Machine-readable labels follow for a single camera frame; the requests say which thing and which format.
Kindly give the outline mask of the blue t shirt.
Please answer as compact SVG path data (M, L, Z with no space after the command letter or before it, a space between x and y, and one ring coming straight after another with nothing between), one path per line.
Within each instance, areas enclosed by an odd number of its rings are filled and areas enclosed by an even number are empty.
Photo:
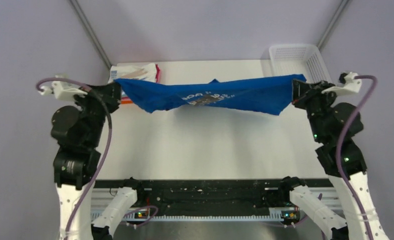
M115 80L134 104L148 113L181 106L207 106L278 116L293 100L293 81L302 74L271 76L204 84L165 85L144 80Z

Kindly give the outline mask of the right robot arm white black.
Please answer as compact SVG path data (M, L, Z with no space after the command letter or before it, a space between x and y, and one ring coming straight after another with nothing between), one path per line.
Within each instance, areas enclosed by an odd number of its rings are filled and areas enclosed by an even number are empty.
M364 128L360 111L378 80L354 72L341 76L342 86L320 81L292 81L292 105L306 111L312 135L320 147L318 161L334 187L343 216L337 216L298 177L285 177L278 187L284 206L304 211L328 240L386 240L373 203L368 171L353 137Z

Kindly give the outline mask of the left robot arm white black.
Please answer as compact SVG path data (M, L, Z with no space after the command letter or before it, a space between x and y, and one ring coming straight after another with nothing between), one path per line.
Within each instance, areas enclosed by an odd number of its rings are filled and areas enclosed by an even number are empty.
M124 181L103 213L91 219L92 189L106 153L97 151L105 124L121 102L118 83L73 89L74 105L52 116L51 136L59 149L53 161L54 182L60 206L61 240L111 240L124 215L145 202L140 182Z

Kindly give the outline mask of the orange folded t shirt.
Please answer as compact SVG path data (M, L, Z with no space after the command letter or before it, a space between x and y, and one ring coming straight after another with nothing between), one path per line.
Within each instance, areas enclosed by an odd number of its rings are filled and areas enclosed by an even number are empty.
M131 99L129 99L129 98L121 100L121 104L133 104L133 103L134 102Z

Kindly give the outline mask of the white plastic basket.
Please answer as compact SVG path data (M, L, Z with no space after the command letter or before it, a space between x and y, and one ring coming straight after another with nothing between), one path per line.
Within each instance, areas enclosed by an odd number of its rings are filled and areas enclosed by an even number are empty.
M312 44L278 44L269 49L274 76L304 75L310 84L332 79L319 49Z

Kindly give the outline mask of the white striped folded t shirt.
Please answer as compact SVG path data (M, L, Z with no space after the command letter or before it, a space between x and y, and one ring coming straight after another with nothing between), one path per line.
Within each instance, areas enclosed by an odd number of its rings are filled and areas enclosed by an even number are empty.
M143 80L155 83L155 77L155 63L145 65L119 65L111 67L108 83L112 83L116 79Z

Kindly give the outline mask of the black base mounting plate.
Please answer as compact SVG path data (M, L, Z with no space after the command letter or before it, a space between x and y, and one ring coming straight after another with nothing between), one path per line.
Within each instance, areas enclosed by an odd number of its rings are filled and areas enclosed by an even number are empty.
M277 221L299 211L285 201L280 184L280 179L98 180L91 215L100 215L118 188L132 185L138 187L132 209L156 206L155 221Z

